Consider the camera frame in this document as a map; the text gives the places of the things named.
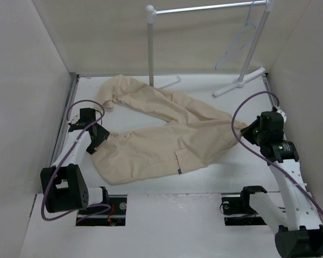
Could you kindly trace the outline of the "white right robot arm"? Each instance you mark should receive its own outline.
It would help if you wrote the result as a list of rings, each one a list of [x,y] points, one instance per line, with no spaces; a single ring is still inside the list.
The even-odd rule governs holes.
[[[248,186],[241,191],[240,209],[256,211],[273,232],[280,257],[322,257],[323,223],[319,209],[310,200],[300,172],[295,145],[284,140],[285,115],[265,111],[242,136],[260,149],[261,156],[276,179],[284,203],[282,211],[262,186]]]

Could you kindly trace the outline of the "light blue wire hanger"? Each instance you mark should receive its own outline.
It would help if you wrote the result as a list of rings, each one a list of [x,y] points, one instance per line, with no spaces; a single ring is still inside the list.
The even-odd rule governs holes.
[[[252,43],[257,29],[259,28],[260,22],[254,21],[251,18],[253,9],[255,6],[253,1],[249,6],[249,11],[245,24],[239,33],[233,38],[232,42],[226,49],[226,52],[219,58],[215,65],[215,70],[222,69],[226,64],[232,62],[236,57],[238,57],[243,50]]]

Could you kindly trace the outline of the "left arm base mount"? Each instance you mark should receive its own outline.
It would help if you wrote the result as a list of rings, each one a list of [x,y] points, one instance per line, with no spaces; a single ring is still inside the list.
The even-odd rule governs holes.
[[[105,206],[93,205],[79,210],[76,226],[125,226],[127,213],[127,195],[109,195]]]

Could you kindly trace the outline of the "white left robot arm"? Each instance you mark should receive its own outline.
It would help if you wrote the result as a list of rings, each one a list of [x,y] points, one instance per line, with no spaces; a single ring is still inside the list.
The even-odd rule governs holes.
[[[68,139],[57,160],[40,173],[45,207],[49,213],[71,212],[92,207],[98,214],[110,208],[105,187],[89,188],[80,163],[87,154],[107,140],[109,132],[96,121],[96,110],[80,109],[80,118],[70,123]]]

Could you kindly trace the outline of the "beige trousers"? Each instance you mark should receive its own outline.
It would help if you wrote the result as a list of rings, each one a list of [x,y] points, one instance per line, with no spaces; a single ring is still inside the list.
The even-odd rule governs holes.
[[[123,75],[107,80],[96,100],[105,108],[121,103],[165,122],[122,134],[110,132],[91,157],[110,185],[205,168],[237,144],[236,135],[246,126],[205,102]]]

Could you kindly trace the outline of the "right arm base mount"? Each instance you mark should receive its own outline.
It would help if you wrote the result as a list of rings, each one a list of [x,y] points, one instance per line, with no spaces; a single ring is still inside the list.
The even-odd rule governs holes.
[[[247,186],[240,193],[221,196],[220,212],[224,215],[225,226],[262,226],[263,218],[250,207],[250,195],[268,192],[262,186]]]

